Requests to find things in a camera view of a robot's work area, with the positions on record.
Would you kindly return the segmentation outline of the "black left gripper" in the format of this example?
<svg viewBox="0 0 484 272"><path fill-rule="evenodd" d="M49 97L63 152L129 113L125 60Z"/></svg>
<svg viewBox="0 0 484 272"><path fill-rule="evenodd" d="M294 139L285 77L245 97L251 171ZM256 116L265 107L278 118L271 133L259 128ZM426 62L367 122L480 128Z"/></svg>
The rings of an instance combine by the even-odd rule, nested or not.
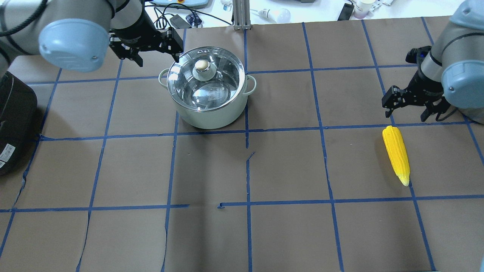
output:
<svg viewBox="0 0 484 272"><path fill-rule="evenodd" d="M184 52L183 40L173 27L159 32L147 13L142 13L137 21L124 29L112 29L109 48L120 60L130 60L143 67L139 52L158 51L171 55L179 63Z"/></svg>

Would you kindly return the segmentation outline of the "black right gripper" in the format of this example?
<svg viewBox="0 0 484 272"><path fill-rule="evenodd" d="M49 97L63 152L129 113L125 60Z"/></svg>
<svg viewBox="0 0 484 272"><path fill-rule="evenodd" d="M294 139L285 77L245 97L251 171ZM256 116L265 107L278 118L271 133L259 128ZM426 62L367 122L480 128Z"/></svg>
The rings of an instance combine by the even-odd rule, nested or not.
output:
<svg viewBox="0 0 484 272"><path fill-rule="evenodd" d="M425 122L431 115L437 114L436 122L442 122L452 116L452 111L444 117L451 104L443 97L442 84L432 79L429 74L436 69L427 67L425 59L429 57L430 64L434 64L430 56L431 46L423 46L411 49L405 57L405 62L417 64L417 71L405 89L391 86L382 97L382 107L385 108L385 117L391 117L395 109L406 106L425 106L420 120Z"/></svg>

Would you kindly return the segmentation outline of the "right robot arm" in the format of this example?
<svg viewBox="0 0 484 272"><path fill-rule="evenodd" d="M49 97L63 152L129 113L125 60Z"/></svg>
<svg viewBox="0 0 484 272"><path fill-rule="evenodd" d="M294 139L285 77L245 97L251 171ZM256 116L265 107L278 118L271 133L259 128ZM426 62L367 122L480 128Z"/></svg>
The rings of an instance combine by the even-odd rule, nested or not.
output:
<svg viewBox="0 0 484 272"><path fill-rule="evenodd" d="M417 71L406 88L391 86L382 97L385 116L406 106L424 106L420 120L441 115L453 106L483 124L484 15L482 0L465 0L433 45L413 48L406 62Z"/></svg>

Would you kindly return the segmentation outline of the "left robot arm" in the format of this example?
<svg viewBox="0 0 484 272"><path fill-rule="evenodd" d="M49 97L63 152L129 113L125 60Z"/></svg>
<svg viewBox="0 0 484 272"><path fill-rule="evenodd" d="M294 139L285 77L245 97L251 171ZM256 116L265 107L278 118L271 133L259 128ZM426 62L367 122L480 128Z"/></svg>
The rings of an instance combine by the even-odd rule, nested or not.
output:
<svg viewBox="0 0 484 272"><path fill-rule="evenodd" d="M143 0L3 0L1 74L19 56L41 55L78 72L99 69L108 48L143 65L140 52L170 54L178 62L183 40L170 26L159 31Z"/></svg>

